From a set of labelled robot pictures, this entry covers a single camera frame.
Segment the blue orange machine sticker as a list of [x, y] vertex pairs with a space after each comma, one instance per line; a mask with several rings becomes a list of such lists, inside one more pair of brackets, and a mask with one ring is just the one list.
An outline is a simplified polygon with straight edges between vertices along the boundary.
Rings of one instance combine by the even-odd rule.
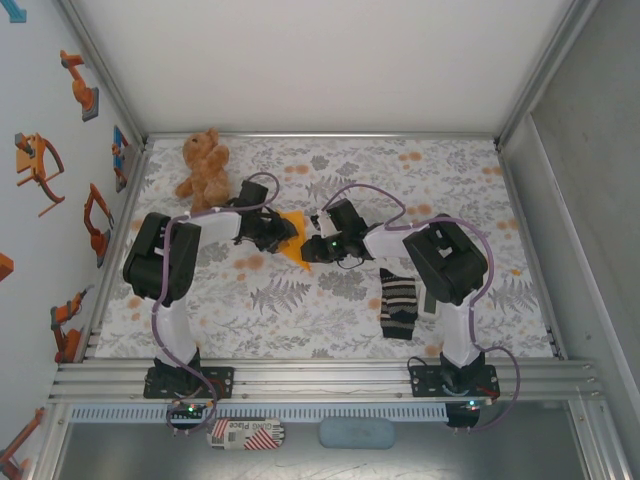
[[126, 188], [128, 183], [129, 171], [132, 164], [131, 157], [134, 154], [134, 150], [117, 125], [113, 128], [111, 153], [115, 174], [115, 189], [117, 193], [120, 193]]

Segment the orange cloth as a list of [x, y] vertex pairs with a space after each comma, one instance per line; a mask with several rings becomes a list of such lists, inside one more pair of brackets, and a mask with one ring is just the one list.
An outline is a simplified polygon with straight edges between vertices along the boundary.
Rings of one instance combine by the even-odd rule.
[[[281, 215], [284, 215], [286, 218], [291, 220], [295, 224], [298, 230], [298, 237], [295, 239], [289, 240], [289, 247], [281, 254], [283, 254], [284, 256], [286, 256], [288, 259], [295, 262], [296, 264], [298, 264], [304, 270], [310, 271], [311, 270], [310, 263], [304, 261], [301, 256], [301, 251], [302, 251], [301, 247], [307, 240], [304, 213], [302, 211], [291, 211], [291, 212], [278, 211], [278, 215], [279, 217]], [[278, 233], [279, 240], [280, 240], [281, 232], [282, 232], [282, 227], [280, 228]]]

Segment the aluminium side rail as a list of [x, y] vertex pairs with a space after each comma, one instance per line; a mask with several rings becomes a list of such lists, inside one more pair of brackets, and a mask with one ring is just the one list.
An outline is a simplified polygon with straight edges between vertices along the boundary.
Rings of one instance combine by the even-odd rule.
[[144, 179], [147, 162], [148, 153], [146, 152], [146, 145], [142, 145], [137, 152], [136, 165], [132, 169], [132, 176], [129, 180], [129, 186], [126, 188], [127, 194], [123, 208], [116, 223], [115, 234], [106, 255], [105, 266], [100, 277], [99, 289], [95, 294], [92, 315], [84, 325], [73, 360], [74, 363], [82, 363], [87, 357], [93, 358], [95, 356], [96, 345], [99, 341], [104, 317], [108, 309], [111, 291], [118, 276], [120, 261], [128, 238], [130, 223], [140, 192], [141, 183]]
[[547, 343], [549, 344], [553, 352], [553, 356], [556, 359], [566, 360], [567, 357], [564, 349], [562, 335], [559, 329], [555, 311], [551, 302], [551, 298], [549, 296], [549, 291], [544, 279], [541, 264], [535, 249], [528, 221], [526, 219], [526, 215], [513, 174], [507, 160], [505, 159], [502, 149], [499, 146], [496, 147], [496, 152], [499, 164], [503, 169], [503, 176], [505, 179], [509, 199], [512, 202], [515, 211], [515, 218], [518, 224], [519, 235], [523, 243], [529, 271], [531, 273], [532, 281], [534, 284], [534, 290], [538, 298], [538, 304], [540, 305], [542, 318], [546, 329]]

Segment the aluminium back rail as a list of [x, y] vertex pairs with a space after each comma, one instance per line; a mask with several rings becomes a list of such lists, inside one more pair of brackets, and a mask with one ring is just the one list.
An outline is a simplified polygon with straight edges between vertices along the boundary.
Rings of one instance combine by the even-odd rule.
[[411, 139], [411, 140], [481, 140], [494, 141], [495, 136], [487, 132], [278, 132], [248, 131], [221, 132], [222, 138], [371, 138], [371, 139]]

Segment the brown teddy bear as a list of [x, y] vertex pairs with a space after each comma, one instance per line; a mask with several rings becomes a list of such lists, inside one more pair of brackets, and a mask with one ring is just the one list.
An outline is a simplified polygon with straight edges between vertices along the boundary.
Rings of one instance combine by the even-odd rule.
[[219, 132], [210, 128], [190, 135], [183, 144], [182, 155], [190, 174], [176, 187], [175, 195], [192, 198], [192, 213], [226, 204], [231, 192], [225, 170], [230, 151], [219, 143]]

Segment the orange gripper claw sticker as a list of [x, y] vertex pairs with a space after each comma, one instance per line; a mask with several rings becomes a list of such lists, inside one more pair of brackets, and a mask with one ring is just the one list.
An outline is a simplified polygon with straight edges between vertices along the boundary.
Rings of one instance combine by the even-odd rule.
[[[39, 133], [34, 133], [32, 135], [16, 133], [14, 136], [14, 144], [17, 149], [16, 172], [28, 173], [28, 176], [18, 181], [16, 185], [20, 187], [30, 181], [33, 181], [51, 202], [48, 207], [38, 214], [38, 217], [41, 218], [65, 200], [64, 196], [56, 195], [49, 186], [49, 182], [52, 179], [65, 172], [64, 164], [53, 144], [48, 139], [42, 137]], [[46, 172], [46, 154], [49, 154], [53, 158], [57, 167], [57, 170], [52, 174], [48, 174]]]

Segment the floral grey orange table mat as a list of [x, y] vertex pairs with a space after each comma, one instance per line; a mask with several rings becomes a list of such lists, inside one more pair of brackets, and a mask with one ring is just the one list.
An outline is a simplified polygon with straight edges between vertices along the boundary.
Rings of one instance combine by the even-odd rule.
[[[500, 353], [548, 357], [546, 329], [515, 211], [491, 141], [370, 138], [226, 138], [233, 186], [249, 176], [279, 194], [278, 210], [315, 214], [336, 192], [368, 223], [420, 222], [447, 214], [491, 246], [495, 277], [476, 307], [477, 341]], [[306, 271], [251, 243], [214, 243], [197, 258], [187, 297], [205, 358], [434, 357], [438, 318], [416, 321], [411, 341], [380, 326], [379, 269], [411, 276], [406, 259], [315, 265]]]

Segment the black beige striped sock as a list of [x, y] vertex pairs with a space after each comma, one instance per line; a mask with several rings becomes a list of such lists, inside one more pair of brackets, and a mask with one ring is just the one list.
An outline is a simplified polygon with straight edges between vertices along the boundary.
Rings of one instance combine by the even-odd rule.
[[418, 318], [416, 281], [379, 269], [381, 282], [380, 326], [384, 338], [411, 341]]

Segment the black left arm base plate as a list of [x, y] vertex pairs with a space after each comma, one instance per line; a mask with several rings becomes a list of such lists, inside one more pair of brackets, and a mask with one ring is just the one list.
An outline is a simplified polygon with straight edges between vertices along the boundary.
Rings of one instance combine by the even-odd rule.
[[[232, 396], [234, 385], [232, 367], [202, 367], [201, 374], [215, 390], [217, 399]], [[203, 399], [211, 398], [211, 392], [198, 376], [182, 368], [151, 367], [144, 379], [143, 397], [145, 399]]]

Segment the blue wall sticker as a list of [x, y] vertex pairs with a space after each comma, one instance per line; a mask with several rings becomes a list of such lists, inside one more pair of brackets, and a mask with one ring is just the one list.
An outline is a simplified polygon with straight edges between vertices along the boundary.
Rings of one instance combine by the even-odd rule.
[[16, 0], [0, 0], [0, 5], [6, 11], [10, 23], [25, 23], [27, 11], [21, 8]]

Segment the aluminium frame post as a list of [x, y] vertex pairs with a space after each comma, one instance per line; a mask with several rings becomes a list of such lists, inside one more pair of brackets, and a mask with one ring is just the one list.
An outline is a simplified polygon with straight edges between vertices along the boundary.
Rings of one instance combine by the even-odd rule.
[[75, 0], [51, 1], [60, 17], [66, 23], [67, 29], [78, 42], [81, 55], [89, 60], [89, 65], [94, 71], [96, 79], [105, 88], [114, 105], [114, 109], [121, 116], [133, 139], [141, 149], [144, 149], [148, 139], [148, 132], [126, 98], [125, 92], [108, 62], [106, 52], [99, 45], [88, 20], [76, 6]]
[[543, 49], [533, 73], [525, 83], [511, 113], [494, 138], [494, 144], [501, 151], [513, 137], [521, 121], [531, 113], [568, 55], [579, 35], [601, 3], [601, 0], [571, 0], [566, 12]]

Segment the red white printed pouch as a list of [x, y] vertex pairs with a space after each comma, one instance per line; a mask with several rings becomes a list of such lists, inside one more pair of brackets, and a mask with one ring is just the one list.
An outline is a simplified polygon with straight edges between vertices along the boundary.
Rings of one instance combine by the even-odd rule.
[[214, 449], [275, 450], [284, 443], [285, 429], [275, 418], [220, 418], [207, 440]]

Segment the blue grey oval sponge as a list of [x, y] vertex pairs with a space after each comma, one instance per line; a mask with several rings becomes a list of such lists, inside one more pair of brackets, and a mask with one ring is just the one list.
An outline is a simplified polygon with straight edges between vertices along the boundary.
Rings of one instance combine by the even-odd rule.
[[319, 424], [318, 436], [328, 449], [387, 450], [396, 441], [393, 423], [381, 418], [326, 418]]

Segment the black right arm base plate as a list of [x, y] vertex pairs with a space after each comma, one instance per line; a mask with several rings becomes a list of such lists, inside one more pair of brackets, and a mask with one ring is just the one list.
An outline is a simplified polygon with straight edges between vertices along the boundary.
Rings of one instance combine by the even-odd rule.
[[492, 365], [484, 365], [472, 380], [456, 387], [446, 381], [446, 370], [441, 365], [412, 365], [409, 374], [414, 397], [498, 398], [501, 395]]

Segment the aluminium front rail beam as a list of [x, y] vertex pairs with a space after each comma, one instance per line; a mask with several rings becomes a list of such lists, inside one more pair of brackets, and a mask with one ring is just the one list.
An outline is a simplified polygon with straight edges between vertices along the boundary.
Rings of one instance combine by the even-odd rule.
[[[206, 366], [235, 369], [235, 403], [411, 401], [404, 360], [205, 360]], [[149, 359], [100, 359], [58, 368], [48, 400], [52, 403], [142, 402]], [[524, 358], [519, 361], [519, 398], [600, 400], [604, 388], [587, 361]]]

